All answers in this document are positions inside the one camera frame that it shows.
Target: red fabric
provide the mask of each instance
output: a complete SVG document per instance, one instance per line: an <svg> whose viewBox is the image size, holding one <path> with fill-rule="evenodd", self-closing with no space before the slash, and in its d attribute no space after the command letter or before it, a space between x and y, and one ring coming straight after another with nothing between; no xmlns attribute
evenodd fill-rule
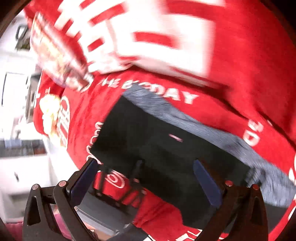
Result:
<svg viewBox="0 0 296 241"><path fill-rule="evenodd" d="M174 43L173 38L165 35L146 32L135 32L134 36L136 41L139 42L155 43L158 45L164 45L171 48L177 48L177 45L176 43Z"/></svg>
<svg viewBox="0 0 296 241"><path fill-rule="evenodd" d="M28 4L26 7L24 7L25 16L27 17L27 24L28 27L32 27L33 19L35 17L35 10Z"/></svg>
<svg viewBox="0 0 296 241"><path fill-rule="evenodd" d="M33 0L30 8L41 12L54 25L61 14L57 11L61 2L62 0ZM93 2L95 1L84 1L81 7L86 8ZM290 179L294 180L296 101L293 93L296 90L296 50L279 21L259 1L225 0L223 7L208 6L195 1L167 0L166 4L165 10L170 14L198 16L214 21L215 38L209 75L199 78L192 72L171 66L171 70L180 74L180 77L198 79L209 88L193 86L173 77L152 74L137 67L105 75L99 75L99 71L95 72L94 82L83 93L57 88L57 94L62 95L67 105L64 109L69 116L65 118L68 118L70 126L66 145L74 163L81 168L86 160L92 157L89 149L111 108L131 84L140 84L163 96L173 106L205 125L250 140L258 154L290 174ZM106 28L113 33L110 19L124 11L124 5L120 4L113 12L109 8L95 19L107 20ZM77 42L81 37L80 32L73 38L66 35L71 25L72 23L68 22L59 32L77 57L86 61ZM152 34L159 33L145 35L145 31L142 31L138 38L141 43L145 42L144 38L151 36L154 42L161 45L164 42L166 45L173 43L171 38L157 39ZM112 35L112 39L118 41L115 35ZM125 59L124 63L128 65L130 61L140 61L140 56L120 56L119 59ZM41 96L46 88L52 85L53 82L43 75L39 87ZM41 117L37 104L34 123L36 129L42 133ZM250 127L249 120L258 125L260 123L263 129L254 130ZM127 180L114 172L106 177L104 192L116 199L127 187ZM294 203L291 204L280 224L270 233L269 240L275 240L281 232L294 206ZM180 212L150 192L147 193L134 222L157 241L187 241L190 239L182 237L195 238L192 233L199 233L198 230L183 226Z"/></svg>
<svg viewBox="0 0 296 241"><path fill-rule="evenodd" d="M103 39L97 39L96 41L94 41L93 43L91 43L87 48L88 51L91 52L93 50L95 50L96 48L98 48L99 46L101 46L102 44L104 44L104 40Z"/></svg>

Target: white cabinet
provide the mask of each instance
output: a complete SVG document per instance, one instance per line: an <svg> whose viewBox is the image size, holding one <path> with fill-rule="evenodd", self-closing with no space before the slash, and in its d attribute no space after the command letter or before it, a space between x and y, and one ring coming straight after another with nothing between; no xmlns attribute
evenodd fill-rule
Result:
<svg viewBox="0 0 296 241"><path fill-rule="evenodd" d="M34 155L0 159L0 189L6 194L30 192L32 185L51 186L49 157Z"/></svg>

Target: black rectangular object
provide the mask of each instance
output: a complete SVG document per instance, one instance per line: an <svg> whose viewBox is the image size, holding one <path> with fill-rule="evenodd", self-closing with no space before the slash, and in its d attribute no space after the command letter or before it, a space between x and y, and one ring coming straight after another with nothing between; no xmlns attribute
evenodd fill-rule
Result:
<svg viewBox="0 0 296 241"><path fill-rule="evenodd" d="M205 161L235 185L243 185L250 170L228 152L146 113L123 96L105 120L91 153L127 177L136 161L143 160L142 186L179 208L184 225L200 229L215 209L194 176L193 161Z"/></svg>

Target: metal screw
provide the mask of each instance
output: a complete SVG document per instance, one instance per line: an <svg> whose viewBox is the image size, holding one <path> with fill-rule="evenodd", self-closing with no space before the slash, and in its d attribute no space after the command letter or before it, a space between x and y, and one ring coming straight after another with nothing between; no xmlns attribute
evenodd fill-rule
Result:
<svg viewBox="0 0 296 241"><path fill-rule="evenodd" d="M66 184L67 184L66 181L60 181L60 182L59 182L59 186L60 186L60 187L63 187L63 186L65 186Z"/></svg>
<svg viewBox="0 0 296 241"><path fill-rule="evenodd" d="M33 189L33 190L36 190L38 187L39 187L38 184L34 184L34 185L32 186L32 189Z"/></svg>
<svg viewBox="0 0 296 241"><path fill-rule="evenodd" d="M232 187L233 186L233 182L230 180L225 181L226 186Z"/></svg>
<svg viewBox="0 0 296 241"><path fill-rule="evenodd" d="M259 186L258 186L257 184L253 184L253 185L252 185L252 188L253 188L254 190L256 190L256 191L259 190Z"/></svg>

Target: gray fabric strip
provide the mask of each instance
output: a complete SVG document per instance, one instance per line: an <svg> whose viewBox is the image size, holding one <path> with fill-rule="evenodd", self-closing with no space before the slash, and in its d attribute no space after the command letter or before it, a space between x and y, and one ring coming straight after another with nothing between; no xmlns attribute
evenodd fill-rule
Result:
<svg viewBox="0 0 296 241"><path fill-rule="evenodd" d="M199 136L235 156L251 167L246 180L248 186L262 183L260 189L265 203L277 207L290 206L296 187L285 173L258 155L243 139L198 122L141 86L133 85L123 96L158 119Z"/></svg>

